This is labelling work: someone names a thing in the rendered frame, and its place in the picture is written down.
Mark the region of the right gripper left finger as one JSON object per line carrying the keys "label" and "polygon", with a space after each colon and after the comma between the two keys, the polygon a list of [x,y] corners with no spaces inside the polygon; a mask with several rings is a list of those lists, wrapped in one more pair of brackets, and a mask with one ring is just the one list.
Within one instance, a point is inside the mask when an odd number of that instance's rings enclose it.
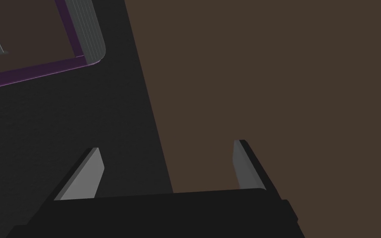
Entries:
{"label": "right gripper left finger", "polygon": [[99,148],[92,148],[57,192],[54,200],[94,198],[105,166]]}

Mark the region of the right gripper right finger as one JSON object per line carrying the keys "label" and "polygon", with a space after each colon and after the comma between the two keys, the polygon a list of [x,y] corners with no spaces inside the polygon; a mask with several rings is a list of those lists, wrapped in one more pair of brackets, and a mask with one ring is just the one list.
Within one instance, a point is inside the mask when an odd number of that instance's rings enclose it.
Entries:
{"label": "right gripper right finger", "polygon": [[234,140],[232,163],[240,189],[262,188],[272,197],[281,197],[246,140]]}

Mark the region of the grey cabinet with purple trim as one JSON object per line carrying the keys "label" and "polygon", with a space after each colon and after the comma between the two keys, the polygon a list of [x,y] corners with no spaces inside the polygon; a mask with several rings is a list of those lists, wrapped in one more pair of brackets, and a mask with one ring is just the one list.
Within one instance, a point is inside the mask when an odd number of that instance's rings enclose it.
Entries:
{"label": "grey cabinet with purple trim", "polygon": [[92,0],[0,0],[0,87],[97,64],[106,48]]}

